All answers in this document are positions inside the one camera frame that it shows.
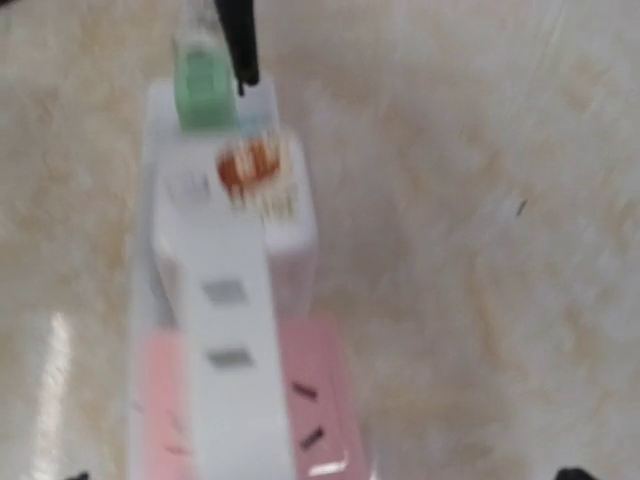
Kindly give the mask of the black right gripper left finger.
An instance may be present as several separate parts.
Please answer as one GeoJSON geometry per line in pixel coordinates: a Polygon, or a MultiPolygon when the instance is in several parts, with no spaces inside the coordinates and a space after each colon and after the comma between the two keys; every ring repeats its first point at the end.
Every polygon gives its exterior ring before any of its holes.
{"type": "Polygon", "coordinates": [[[64,480],[90,480],[91,474],[89,471],[81,471],[75,475],[68,476],[64,480]]]}

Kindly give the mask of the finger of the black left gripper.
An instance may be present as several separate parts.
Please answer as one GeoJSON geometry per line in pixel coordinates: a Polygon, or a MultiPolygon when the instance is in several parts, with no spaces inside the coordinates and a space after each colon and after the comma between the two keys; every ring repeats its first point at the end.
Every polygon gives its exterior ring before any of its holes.
{"type": "Polygon", "coordinates": [[[215,0],[227,48],[231,57],[238,94],[260,82],[253,0],[215,0]]]}

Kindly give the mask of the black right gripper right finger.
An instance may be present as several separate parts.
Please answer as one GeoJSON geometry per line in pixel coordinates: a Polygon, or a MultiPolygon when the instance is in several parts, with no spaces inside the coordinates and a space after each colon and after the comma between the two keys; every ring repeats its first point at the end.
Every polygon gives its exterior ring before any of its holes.
{"type": "Polygon", "coordinates": [[[563,466],[557,470],[554,480],[639,480],[639,472],[601,472],[584,466],[563,466]]]}

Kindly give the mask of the green cube plug adapter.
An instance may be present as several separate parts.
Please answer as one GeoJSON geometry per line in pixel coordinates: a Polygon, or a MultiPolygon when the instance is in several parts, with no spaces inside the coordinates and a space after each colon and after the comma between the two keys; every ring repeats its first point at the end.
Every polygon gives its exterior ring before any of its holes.
{"type": "Polygon", "coordinates": [[[174,103],[182,130],[226,131],[237,124],[234,77],[223,41],[206,29],[173,39],[174,103]]]}

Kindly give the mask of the white multicolour power strip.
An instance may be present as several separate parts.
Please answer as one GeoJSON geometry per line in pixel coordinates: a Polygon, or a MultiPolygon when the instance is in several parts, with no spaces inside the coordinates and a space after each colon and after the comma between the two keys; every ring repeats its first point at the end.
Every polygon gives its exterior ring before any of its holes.
{"type": "MultiPolygon", "coordinates": [[[[167,289],[158,267],[153,246],[154,237],[154,190],[158,166],[164,162],[204,164],[216,172],[216,154],[224,141],[236,138],[235,132],[195,133],[183,132],[178,123],[174,104],[174,88],[171,81],[154,83],[148,95],[147,116],[144,128],[143,160],[137,225],[131,261],[130,304],[129,304],[129,389],[128,389],[128,439],[129,416],[131,411],[130,390],[133,380],[130,373],[132,350],[138,344],[139,336],[157,327],[173,328],[179,334],[179,418],[183,432],[189,443],[189,435],[184,421],[183,401],[183,357],[181,353],[180,331],[174,318],[167,289]]],[[[190,476],[193,475],[191,447],[189,443],[190,476]]]]}

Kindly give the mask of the white cube adapter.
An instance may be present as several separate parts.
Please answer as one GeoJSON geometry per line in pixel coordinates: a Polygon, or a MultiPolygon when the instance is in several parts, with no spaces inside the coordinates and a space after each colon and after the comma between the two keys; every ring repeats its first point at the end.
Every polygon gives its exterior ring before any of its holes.
{"type": "Polygon", "coordinates": [[[318,229],[304,150],[289,129],[226,140],[216,172],[232,208],[260,217],[277,315],[308,314],[318,258],[318,229]]]}

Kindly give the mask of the white small plug adapter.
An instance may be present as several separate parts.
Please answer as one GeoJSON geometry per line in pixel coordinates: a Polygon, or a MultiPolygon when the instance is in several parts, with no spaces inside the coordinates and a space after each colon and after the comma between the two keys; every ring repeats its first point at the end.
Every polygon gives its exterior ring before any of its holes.
{"type": "Polygon", "coordinates": [[[164,162],[153,227],[181,337],[194,477],[294,478],[260,218],[232,208],[212,167],[164,162]]]}

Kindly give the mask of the pink cube socket adapter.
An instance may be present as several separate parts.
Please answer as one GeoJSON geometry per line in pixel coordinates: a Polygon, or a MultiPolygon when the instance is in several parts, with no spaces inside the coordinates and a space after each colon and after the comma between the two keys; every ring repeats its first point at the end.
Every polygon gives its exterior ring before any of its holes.
{"type": "MultiPolygon", "coordinates": [[[[300,479],[367,479],[344,350],[322,319],[280,325],[282,365],[300,479]]],[[[132,350],[128,473],[130,479],[187,479],[189,443],[179,412],[179,334],[157,327],[132,350]]]]}

